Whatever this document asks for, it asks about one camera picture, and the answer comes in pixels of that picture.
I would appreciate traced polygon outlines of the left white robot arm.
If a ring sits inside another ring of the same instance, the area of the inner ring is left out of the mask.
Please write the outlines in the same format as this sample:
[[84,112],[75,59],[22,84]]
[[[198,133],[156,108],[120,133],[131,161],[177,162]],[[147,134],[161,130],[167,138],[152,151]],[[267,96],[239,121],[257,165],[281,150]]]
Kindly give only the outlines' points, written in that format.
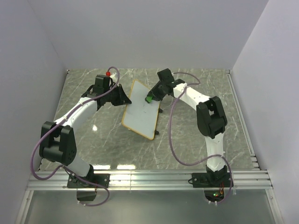
[[42,125],[41,138],[43,140],[39,145],[39,155],[73,172],[78,176],[78,182],[84,188],[94,184],[94,169],[77,154],[75,132],[107,102],[113,106],[132,103],[121,84],[111,88],[95,88],[95,85],[91,85],[82,94],[78,103],[63,117]]

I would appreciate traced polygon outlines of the green whiteboard eraser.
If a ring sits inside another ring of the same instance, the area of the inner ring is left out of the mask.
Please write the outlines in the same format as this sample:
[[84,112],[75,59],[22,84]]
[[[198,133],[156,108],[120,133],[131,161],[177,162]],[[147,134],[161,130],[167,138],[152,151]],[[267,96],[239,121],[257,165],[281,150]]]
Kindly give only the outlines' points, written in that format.
[[147,103],[151,103],[151,102],[152,102],[152,96],[147,96],[147,97],[145,98],[145,101],[146,101]]

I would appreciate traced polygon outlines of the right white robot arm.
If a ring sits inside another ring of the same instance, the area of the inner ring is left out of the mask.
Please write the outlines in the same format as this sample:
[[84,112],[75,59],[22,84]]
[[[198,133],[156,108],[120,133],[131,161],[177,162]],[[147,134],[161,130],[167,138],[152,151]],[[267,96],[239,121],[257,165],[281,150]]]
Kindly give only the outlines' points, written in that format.
[[222,156],[224,155],[223,137],[228,123],[222,102],[219,97],[206,96],[192,88],[193,84],[187,84],[181,79],[170,83],[159,81],[147,94],[145,101],[162,101],[166,95],[189,105],[196,111],[197,126],[199,132],[205,137],[207,151],[206,181],[210,186],[218,186],[222,180],[219,172],[226,166]]

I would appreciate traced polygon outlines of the white board with orange frame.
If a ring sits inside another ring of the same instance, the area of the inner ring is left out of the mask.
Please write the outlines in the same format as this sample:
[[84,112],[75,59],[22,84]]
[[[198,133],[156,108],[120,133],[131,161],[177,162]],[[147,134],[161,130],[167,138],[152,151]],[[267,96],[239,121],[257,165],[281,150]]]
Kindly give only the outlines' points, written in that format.
[[131,104],[126,105],[122,125],[127,129],[153,140],[156,133],[157,118],[160,109],[159,101],[145,101],[150,88],[139,80],[135,79],[132,83],[129,99]]

